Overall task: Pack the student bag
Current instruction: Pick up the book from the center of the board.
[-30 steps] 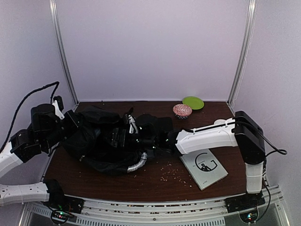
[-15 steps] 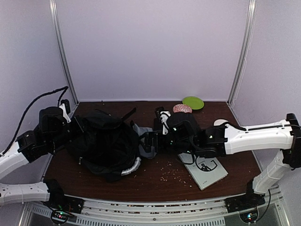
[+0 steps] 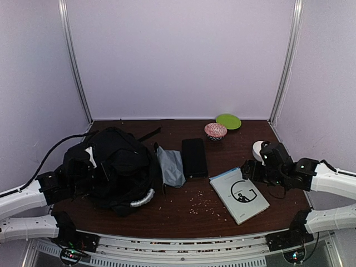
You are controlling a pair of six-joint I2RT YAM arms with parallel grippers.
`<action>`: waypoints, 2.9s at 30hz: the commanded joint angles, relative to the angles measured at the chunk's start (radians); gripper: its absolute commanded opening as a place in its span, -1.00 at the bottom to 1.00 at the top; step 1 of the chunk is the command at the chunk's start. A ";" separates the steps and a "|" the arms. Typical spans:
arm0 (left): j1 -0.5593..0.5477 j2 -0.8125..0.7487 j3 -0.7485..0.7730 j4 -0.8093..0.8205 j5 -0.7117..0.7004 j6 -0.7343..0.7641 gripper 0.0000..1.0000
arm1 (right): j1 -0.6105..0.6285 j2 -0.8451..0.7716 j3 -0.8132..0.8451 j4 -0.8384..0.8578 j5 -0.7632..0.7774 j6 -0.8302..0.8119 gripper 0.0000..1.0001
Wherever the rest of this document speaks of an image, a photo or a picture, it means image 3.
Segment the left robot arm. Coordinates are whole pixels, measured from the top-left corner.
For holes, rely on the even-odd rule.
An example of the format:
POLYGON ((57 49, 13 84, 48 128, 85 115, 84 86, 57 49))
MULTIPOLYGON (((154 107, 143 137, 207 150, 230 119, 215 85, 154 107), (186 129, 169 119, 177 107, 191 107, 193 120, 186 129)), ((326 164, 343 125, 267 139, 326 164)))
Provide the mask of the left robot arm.
POLYGON ((68 247, 80 242, 76 226, 65 212, 39 217, 15 217, 72 197, 75 189, 61 170, 36 176, 31 182, 1 193, 1 243, 36 238, 57 239, 68 247))

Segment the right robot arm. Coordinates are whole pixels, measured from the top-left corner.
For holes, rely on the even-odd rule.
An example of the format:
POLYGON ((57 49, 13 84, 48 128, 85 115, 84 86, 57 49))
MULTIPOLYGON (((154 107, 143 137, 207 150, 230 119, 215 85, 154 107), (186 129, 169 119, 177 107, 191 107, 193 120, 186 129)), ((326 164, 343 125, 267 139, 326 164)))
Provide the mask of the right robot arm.
MULTIPOLYGON (((285 191, 327 192, 355 199, 355 173, 333 167, 326 160, 301 158, 293 161, 285 146, 269 141, 253 144, 254 159, 240 168, 243 179, 282 186, 285 191)), ((306 234, 355 227, 355 205, 329 210, 299 211, 293 218, 285 241, 298 245, 306 234)))

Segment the black student backpack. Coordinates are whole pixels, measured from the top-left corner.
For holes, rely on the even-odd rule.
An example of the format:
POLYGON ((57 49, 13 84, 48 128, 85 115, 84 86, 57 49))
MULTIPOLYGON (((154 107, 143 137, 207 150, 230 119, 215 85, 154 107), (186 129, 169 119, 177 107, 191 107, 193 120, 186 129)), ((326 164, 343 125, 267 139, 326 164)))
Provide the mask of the black student backpack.
POLYGON ((108 127, 68 149, 58 169, 73 185, 74 196, 87 195, 97 206, 128 216, 151 201, 156 183, 162 180, 156 155, 143 144, 160 131, 136 139, 118 127, 108 127), (95 169, 85 152, 90 146, 95 169))

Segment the grey reader book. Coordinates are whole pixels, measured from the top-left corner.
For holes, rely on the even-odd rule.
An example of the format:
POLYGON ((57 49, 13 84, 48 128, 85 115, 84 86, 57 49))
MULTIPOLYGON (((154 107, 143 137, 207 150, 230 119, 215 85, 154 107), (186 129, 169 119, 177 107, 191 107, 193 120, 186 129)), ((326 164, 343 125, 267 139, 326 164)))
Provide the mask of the grey reader book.
POLYGON ((210 185, 238 225, 270 207, 256 186, 250 180, 243 179, 238 167, 211 177, 209 180, 210 185))

